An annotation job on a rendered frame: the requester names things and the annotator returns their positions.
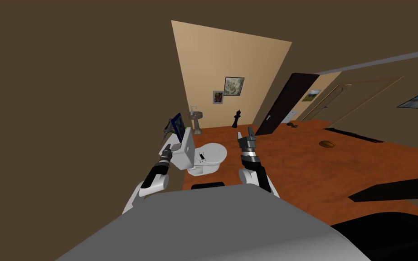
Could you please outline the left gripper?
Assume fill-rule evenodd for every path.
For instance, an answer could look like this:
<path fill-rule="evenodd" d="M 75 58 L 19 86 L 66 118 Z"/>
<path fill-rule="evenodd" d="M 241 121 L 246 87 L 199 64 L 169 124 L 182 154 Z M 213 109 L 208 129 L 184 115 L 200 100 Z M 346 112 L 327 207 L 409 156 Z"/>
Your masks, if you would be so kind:
<path fill-rule="evenodd" d="M 161 152 L 160 161 L 170 162 L 172 156 L 171 144 L 167 144 Z"/>

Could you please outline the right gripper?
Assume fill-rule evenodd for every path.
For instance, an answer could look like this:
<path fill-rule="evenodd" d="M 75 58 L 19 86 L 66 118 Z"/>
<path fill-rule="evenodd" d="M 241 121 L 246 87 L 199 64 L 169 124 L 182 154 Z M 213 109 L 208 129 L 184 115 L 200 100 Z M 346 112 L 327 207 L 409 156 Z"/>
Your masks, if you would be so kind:
<path fill-rule="evenodd" d="M 255 154 L 256 136 L 253 128 L 248 127 L 248 136 L 243 137 L 241 132 L 237 132 L 237 141 L 242 154 Z"/>

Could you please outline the blue screen tablet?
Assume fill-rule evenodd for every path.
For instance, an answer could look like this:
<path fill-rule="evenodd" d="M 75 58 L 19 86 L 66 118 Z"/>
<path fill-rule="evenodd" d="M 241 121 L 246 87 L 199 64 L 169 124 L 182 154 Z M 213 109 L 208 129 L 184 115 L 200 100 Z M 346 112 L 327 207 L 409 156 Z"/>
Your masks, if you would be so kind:
<path fill-rule="evenodd" d="M 186 128 L 184 126 L 181 113 L 178 113 L 176 116 L 171 118 L 170 123 L 172 125 L 173 132 L 176 134 L 178 138 L 179 143 L 182 143 Z"/>

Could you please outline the white toilet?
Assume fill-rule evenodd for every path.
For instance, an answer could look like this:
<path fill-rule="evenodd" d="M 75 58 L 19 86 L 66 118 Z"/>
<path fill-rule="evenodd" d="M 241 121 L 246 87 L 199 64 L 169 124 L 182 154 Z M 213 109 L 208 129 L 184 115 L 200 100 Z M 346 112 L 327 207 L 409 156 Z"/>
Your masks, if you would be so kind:
<path fill-rule="evenodd" d="M 182 143 L 179 143 L 175 133 L 167 140 L 171 144 L 171 163 L 180 170 L 187 170 L 192 176 L 202 176 L 216 172 L 227 156 L 226 148 L 218 143 L 207 143 L 196 147 L 193 139 L 193 131 L 186 128 Z M 198 152 L 204 152 L 207 163 L 199 161 Z"/>

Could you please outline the dark brown door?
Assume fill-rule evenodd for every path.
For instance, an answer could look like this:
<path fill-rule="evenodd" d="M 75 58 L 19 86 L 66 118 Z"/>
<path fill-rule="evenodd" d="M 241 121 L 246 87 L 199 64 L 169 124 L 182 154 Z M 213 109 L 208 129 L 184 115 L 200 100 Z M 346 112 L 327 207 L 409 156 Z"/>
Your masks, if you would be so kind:
<path fill-rule="evenodd" d="M 255 135 L 259 136 L 272 134 L 279 127 L 284 118 L 295 107 L 295 105 L 297 105 L 304 94 L 306 94 L 318 77 L 318 74 L 293 73 L 289 77 L 284 88 L 275 100 Z"/>

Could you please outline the large framed flower picture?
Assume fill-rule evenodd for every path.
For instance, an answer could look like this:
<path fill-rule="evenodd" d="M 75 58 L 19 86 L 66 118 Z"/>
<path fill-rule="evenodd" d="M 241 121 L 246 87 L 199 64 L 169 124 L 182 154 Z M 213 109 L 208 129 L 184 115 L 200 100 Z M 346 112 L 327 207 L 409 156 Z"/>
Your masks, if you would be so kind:
<path fill-rule="evenodd" d="M 244 77 L 226 77 L 224 81 L 224 96 L 240 96 Z"/>

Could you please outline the green landscape picture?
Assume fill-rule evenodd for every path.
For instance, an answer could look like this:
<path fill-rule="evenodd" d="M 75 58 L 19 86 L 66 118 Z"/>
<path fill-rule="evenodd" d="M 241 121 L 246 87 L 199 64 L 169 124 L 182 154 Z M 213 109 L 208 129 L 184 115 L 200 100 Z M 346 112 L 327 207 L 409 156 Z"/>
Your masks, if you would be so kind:
<path fill-rule="evenodd" d="M 319 95 L 321 90 L 312 89 L 310 90 L 302 99 L 302 102 L 311 102 L 317 95 Z"/>

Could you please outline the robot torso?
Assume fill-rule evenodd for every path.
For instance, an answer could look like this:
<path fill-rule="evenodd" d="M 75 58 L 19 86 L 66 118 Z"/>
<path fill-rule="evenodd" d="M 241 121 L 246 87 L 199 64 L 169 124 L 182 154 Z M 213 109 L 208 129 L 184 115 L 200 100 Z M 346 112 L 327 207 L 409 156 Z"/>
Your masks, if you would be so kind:
<path fill-rule="evenodd" d="M 56 261 L 370 261 L 253 184 L 153 194 Z"/>

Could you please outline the grey pedestal sink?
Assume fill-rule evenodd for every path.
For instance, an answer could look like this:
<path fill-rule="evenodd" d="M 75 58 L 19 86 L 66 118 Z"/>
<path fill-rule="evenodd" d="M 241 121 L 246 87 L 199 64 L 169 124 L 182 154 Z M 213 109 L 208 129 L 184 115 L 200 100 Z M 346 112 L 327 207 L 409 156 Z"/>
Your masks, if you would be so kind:
<path fill-rule="evenodd" d="M 196 106 L 190 106 L 190 113 L 188 115 L 188 118 L 192 120 L 194 125 L 193 135 L 201 135 L 202 130 L 199 126 L 199 119 L 203 117 L 203 113 L 200 111 L 195 111 L 194 109 L 197 109 Z"/>

